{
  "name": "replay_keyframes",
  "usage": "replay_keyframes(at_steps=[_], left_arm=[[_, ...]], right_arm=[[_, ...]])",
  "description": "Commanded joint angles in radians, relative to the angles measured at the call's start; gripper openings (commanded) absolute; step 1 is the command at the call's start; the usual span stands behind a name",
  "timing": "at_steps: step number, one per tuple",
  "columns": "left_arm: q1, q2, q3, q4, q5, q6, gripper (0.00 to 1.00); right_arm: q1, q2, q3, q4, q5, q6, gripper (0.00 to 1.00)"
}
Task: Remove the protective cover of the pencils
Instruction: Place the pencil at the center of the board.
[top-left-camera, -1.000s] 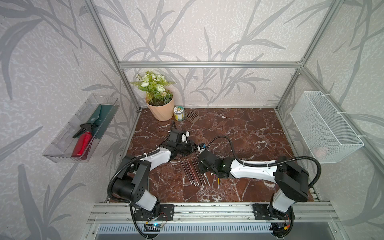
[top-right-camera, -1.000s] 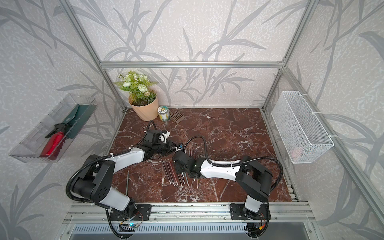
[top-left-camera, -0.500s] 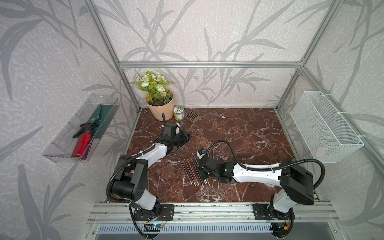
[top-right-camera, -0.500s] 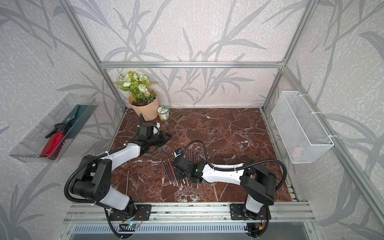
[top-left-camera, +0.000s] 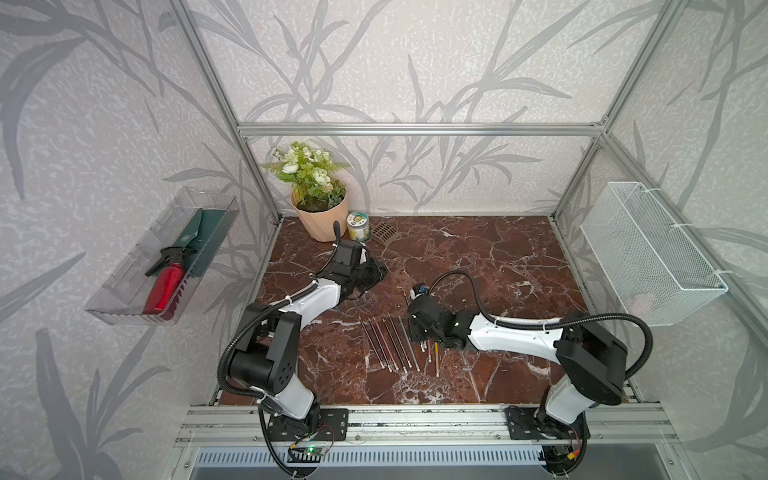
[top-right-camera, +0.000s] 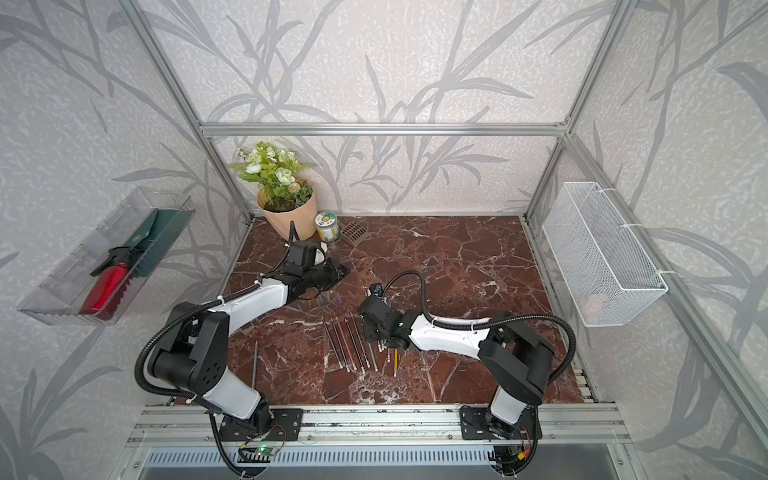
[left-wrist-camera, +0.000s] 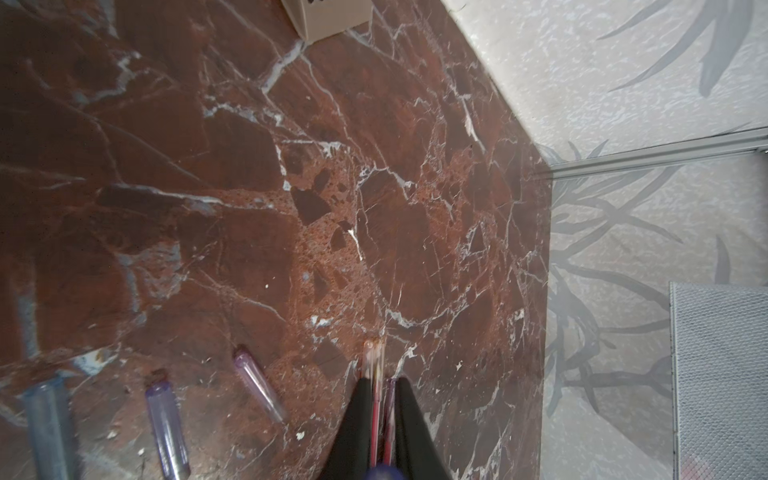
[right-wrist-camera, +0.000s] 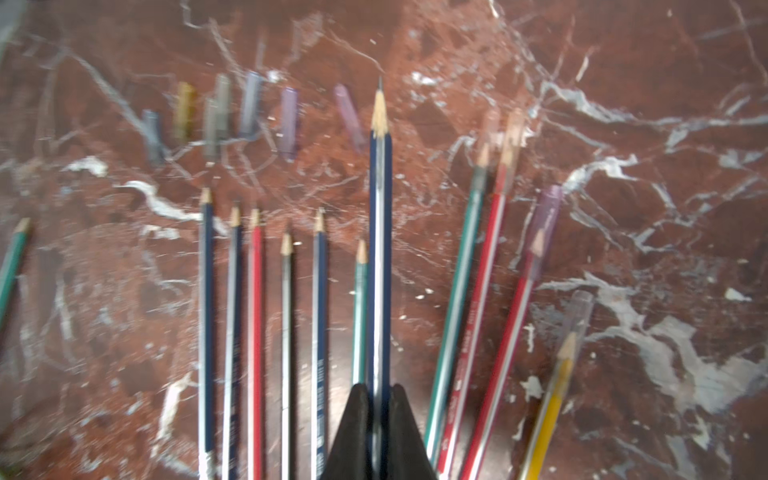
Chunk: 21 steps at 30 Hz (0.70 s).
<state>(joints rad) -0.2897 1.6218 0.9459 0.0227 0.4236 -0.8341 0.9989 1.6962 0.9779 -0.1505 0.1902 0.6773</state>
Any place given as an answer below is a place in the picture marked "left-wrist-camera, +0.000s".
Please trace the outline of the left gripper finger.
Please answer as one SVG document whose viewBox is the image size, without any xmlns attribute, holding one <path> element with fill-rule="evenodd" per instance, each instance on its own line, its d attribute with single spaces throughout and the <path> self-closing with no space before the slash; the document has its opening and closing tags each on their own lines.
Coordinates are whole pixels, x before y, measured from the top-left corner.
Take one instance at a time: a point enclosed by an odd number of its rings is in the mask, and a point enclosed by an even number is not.
<svg viewBox="0 0 768 480">
<path fill-rule="evenodd" d="M 408 480 L 449 480 L 410 381 L 395 382 L 395 465 Z"/>
</svg>

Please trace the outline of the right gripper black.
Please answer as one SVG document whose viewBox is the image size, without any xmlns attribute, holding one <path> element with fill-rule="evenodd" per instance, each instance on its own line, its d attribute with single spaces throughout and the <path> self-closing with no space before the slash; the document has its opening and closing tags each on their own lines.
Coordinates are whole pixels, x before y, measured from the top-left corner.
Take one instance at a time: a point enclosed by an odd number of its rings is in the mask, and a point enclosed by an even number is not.
<svg viewBox="0 0 768 480">
<path fill-rule="evenodd" d="M 357 381 L 319 480 L 406 480 L 395 465 L 370 468 L 373 392 L 370 379 Z"/>
</svg>

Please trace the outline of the red pencil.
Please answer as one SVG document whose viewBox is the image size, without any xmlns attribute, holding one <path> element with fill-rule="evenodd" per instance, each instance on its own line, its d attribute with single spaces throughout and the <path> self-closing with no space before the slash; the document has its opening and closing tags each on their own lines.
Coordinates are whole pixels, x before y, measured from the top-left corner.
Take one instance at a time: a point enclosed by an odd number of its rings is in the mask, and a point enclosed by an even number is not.
<svg viewBox="0 0 768 480">
<path fill-rule="evenodd" d="M 378 463 L 383 385 L 384 381 L 380 377 L 372 380 L 371 431 L 368 455 L 368 466 L 370 468 L 375 467 Z"/>
</svg>

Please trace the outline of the clear cap of red pencil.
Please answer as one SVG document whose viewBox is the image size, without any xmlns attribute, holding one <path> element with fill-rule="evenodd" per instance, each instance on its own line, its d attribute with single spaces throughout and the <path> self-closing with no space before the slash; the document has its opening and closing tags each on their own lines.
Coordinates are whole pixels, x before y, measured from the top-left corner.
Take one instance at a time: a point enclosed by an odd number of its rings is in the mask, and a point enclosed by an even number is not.
<svg viewBox="0 0 768 480">
<path fill-rule="evenodd" d="M 373 384 L 384 378 L 384 355 L 386 342 L 383 338 L 369 339 L 363 344 L 362 377 Z"/>
</svg>

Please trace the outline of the violet cap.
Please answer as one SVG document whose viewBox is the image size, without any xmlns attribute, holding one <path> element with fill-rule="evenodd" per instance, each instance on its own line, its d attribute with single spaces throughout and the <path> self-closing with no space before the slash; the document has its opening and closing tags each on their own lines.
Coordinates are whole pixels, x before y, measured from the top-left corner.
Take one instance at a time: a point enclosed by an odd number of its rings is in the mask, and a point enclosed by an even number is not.
<svg viewBox="0 0 768 480">
<path fill-rule="evenodd" d="M 275 423 L 285 424 L 288 421 L 288 414 L 282 405 L 279 395 L 271 386 L 250 352 L 245 348 L 236 349 L 233 356 L 233 365 L 246 389 L 267 415 Z"/>
</svg>

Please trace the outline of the purple cap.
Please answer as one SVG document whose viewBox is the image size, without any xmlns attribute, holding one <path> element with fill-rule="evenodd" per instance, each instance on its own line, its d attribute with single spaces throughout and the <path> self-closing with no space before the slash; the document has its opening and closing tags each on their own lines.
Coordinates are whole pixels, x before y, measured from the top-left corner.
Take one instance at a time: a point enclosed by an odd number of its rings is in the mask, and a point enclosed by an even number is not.
<svg viewBox="0 0 768 480">
<path fill-rule="evenodd" d="M 163 477 L 188 479 L 188 452 L 171 384 L 167 380 L 153 382 L 145 391 L 145 399 Z"/>
</svg>

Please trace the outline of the blue tinted cap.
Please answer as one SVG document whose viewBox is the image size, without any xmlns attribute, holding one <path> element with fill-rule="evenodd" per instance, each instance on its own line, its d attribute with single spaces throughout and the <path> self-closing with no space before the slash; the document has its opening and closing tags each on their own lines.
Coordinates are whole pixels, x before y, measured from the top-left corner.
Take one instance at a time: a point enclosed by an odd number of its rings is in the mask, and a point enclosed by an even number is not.
<svg viewBox="0 0 768 480">
<path fill-rule="evenodd" d="M 38 479 L 78 479 L 76 440 L 64 381 L 40 382 L 22 396 Z"/>
</svg>

